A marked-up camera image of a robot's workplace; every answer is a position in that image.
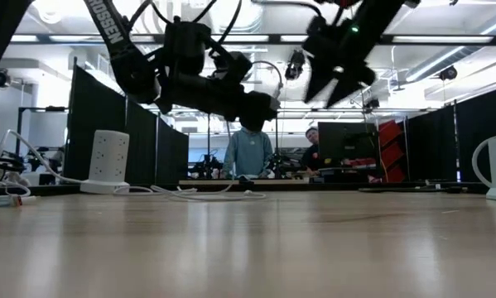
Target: light blue sweatshirt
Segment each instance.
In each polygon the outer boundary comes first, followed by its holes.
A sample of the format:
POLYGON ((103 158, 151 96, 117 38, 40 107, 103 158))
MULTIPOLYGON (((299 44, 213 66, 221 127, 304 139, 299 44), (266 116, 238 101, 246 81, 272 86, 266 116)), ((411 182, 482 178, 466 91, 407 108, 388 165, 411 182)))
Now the light blue sweatshirt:
POLYGON ((230 175, 235 164, 235 175, 260 175, 272 157, 270 138, 264 132, 250 132, 242 128, 229 141, 225 152, 224 172, 230 175))

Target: table surface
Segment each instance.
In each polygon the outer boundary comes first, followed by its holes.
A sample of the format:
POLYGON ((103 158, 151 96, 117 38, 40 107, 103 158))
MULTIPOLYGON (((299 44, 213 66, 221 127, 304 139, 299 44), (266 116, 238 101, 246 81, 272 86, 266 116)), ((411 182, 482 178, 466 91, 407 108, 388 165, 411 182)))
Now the table surface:
POLYGON ((0 209, 0 297, 496 297, 496 201, 44 198, 0 209))

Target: black shirt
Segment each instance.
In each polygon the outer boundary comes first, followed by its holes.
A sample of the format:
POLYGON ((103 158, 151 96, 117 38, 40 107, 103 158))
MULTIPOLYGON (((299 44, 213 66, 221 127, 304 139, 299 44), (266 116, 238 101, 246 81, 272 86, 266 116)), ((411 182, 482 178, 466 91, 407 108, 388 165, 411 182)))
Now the black shirt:
POLYGON ((308 148, 305 154, 303 154, 303 158, 301 158, 301 163, 313 171, 318 171, 323 167, 323 162, 320 159, 320 147, 318 145, 312 145, 308 148))

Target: person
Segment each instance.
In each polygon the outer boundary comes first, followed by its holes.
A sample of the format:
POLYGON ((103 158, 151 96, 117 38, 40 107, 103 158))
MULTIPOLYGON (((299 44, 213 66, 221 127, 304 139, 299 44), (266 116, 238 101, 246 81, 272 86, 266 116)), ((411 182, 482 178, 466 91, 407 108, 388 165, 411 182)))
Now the person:
POLYGON ((312 146, 303 154, 301 163, 306 166, 306 173, 309 176, 318 176, 320 174, 318 170, 323 166, 323 162, 320 159, 320 137, 317 128, 308 128, 305 136, 312 146))
POLYGON ((270 137, 260 130, 251 131, 242 127, 235 132, 225 152, 222 176, 230 178, 235 168, 235 176, 249 175, 266 178, 268 162, 272 158, 273 149, 270 137))

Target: computer monitor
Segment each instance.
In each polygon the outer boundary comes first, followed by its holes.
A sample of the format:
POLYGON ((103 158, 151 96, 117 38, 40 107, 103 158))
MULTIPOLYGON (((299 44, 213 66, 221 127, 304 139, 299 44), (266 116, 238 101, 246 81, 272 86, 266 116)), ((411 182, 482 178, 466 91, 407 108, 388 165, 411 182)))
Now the computer monitor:
POLYGON ((378 164, 378 133, 372 123, 319 123, 320 158, 331 160, 374 158, 378 164))

